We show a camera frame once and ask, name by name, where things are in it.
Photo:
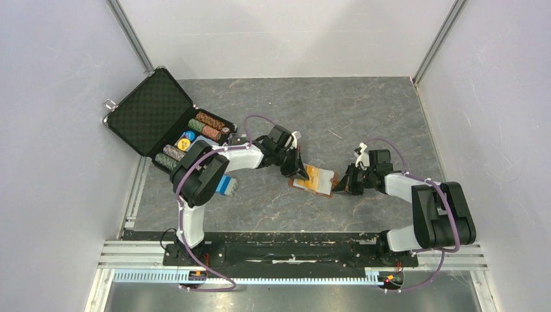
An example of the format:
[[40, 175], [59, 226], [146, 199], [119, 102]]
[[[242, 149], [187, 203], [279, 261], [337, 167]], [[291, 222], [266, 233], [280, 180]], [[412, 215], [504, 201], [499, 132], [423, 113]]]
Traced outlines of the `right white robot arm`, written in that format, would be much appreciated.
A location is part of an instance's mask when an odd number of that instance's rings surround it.
[[399, 172], [387, 149], [357, 148], [355, 152], [357, 160], [348, 165], [333, 192], [359, 196], [373, 189], [411, 204], [411, 224], [379, 234], [375, 255], [381, 264], [394, 264], [402, 252], [452, 253], [475, 242], [476, 227], [459, 183], [434, 182]]

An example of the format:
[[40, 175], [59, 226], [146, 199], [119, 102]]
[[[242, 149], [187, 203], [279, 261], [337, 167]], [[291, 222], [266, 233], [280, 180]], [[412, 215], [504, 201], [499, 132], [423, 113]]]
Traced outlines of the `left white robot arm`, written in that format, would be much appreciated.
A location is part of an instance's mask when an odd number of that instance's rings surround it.
[[216, 147], [197, 141], [170, 173], [178, 204], [179, 256], [189, 265], [204, 256], [205, 205], [228, 172], [278, 166], [284, 177], [309, 180], [298, 145], [299, 132], [275, 125], [267, 135], [236, 146]]

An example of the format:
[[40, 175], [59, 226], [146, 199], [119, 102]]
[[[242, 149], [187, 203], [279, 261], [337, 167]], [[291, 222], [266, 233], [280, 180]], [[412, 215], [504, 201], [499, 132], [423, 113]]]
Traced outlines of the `clear box with dark cards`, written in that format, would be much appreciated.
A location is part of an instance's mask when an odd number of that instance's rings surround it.
[[239, 146], [248, 143], [248, 137], [246, 134], [231, 133], [228, 136], [228, 146]]

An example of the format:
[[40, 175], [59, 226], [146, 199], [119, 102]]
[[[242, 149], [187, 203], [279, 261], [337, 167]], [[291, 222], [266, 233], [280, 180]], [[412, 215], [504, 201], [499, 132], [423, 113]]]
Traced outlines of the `brown leather card holder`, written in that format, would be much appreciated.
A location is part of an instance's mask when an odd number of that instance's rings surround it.
[[309, 164], [306, 164], [305, 168], [309, 179], [302, 180], [291, 178], [288, 184], [289, 187], [326, 198], [332, 198], [333, 187], [339, 182], [338, 173]]

